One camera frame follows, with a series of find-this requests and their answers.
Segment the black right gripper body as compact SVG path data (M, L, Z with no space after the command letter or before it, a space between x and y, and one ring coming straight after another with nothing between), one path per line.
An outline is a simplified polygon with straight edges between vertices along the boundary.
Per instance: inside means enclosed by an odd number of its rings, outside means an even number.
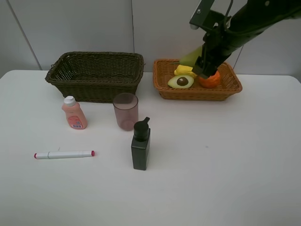
M236 49L259 35L252 12L240 9L234 16L210 10L202 25L203 61L225 61Z

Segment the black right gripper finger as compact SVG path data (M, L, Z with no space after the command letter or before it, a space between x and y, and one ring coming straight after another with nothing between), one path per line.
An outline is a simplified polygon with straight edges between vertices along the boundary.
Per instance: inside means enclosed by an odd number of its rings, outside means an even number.
M222 57L213 57L211 55L199 56L193 66L192 72L203 79L208 79L215 75L222 63Z

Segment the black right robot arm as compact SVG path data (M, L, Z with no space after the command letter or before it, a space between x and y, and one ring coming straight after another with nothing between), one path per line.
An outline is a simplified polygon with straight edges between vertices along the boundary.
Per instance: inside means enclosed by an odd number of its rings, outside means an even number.
M192 71L207 79L229 56L272 25L301 16L299 0L249 0L233 16L211 9L212 0L202 0L190 19L190 25L201 28L202 53L193 63Z

